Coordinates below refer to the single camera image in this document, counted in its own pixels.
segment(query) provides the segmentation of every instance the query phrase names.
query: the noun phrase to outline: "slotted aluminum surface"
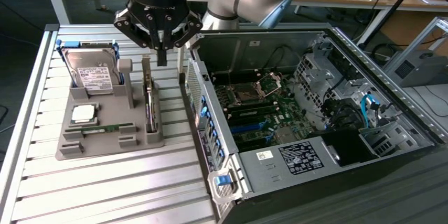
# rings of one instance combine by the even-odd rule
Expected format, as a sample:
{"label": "slotted aluminum surface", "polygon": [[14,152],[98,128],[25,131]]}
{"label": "slotted aluminum surface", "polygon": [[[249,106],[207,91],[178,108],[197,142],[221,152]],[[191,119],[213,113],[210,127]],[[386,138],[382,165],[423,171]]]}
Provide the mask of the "slotted aluminum surface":
{"label": "slotted aluminum surface", "polygon": [[[137,47],[111,25],[61,26],[57,39],[114,39],[119,58],[133,61],[131,82],[141,82],[139,60],[147,49]],[[157,67],[155,57],[150,59],[151,76],[159,86],[165,146],[63,161],[54,159],[54,152],[69,75],[54,50],[47,57],[43,89],[34,97],[38,108],[30,115],[34,128],[25,134],[30,137],[23,138],[14,170],[14,176],[21,176],[17,186],[10,186],[9,197],[14,200],[6,202],[7,218],[1,223],[214,223],[177,84],[175,54],[167,54],[166,67]]]}

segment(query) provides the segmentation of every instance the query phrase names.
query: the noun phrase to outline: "motherboard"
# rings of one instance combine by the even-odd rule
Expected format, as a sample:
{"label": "motherboard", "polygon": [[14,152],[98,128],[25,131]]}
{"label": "motherboard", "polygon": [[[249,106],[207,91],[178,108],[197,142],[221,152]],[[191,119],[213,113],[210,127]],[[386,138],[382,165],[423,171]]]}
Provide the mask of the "motherboard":
{"label": "motherboard", "polygon": [[239,152],[305,139],[315,131],[279,73],[255,82],[214,86]]}

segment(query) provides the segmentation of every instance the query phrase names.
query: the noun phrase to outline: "hard drive label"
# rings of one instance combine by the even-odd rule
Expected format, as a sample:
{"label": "hard drive label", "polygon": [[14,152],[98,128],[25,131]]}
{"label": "hard drive label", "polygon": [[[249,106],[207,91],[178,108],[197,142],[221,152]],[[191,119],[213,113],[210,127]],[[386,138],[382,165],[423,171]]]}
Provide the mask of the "hard drive label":
{"label": "hard drive label", "polygon": [[77,68],[83,88],[86,90],[111,89],[109,70],[105,67]]}
{"label": "hard drive label", "polygon": [[323,167],[309,142],[281,147],[278,151],[293,175]]}

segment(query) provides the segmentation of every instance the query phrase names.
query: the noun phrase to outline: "aluminum table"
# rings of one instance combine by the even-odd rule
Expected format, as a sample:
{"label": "aluminum table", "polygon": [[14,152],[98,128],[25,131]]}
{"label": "aluminum table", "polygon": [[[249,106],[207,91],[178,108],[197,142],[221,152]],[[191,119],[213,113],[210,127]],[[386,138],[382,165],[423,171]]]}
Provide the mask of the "aluminum table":
{"label": "aluminum table", "polygon": [[159,85],[165,146],[57,161],[54,152],[69,75],[54,41],[114,39],[141,82],[141,49],[111,25],[63,25],[45,31],[0,173],[0,223],[214,223],[177,81],[177,54],[167,66],[150,60]]}

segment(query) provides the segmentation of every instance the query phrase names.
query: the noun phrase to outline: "hard drive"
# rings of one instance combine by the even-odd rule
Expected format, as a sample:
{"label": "hard drive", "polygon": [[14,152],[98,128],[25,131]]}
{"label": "hard drive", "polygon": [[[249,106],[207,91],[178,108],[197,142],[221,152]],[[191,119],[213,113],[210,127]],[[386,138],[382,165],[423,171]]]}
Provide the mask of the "hard drive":
{"label": "hard drive", "polygon": [[82,44],[57,41],[57,50],[71,76],[73,87],[85,88],[87,94],[110,94],[113,85],[122,84],[117,70],[118,46],[115,43]]}

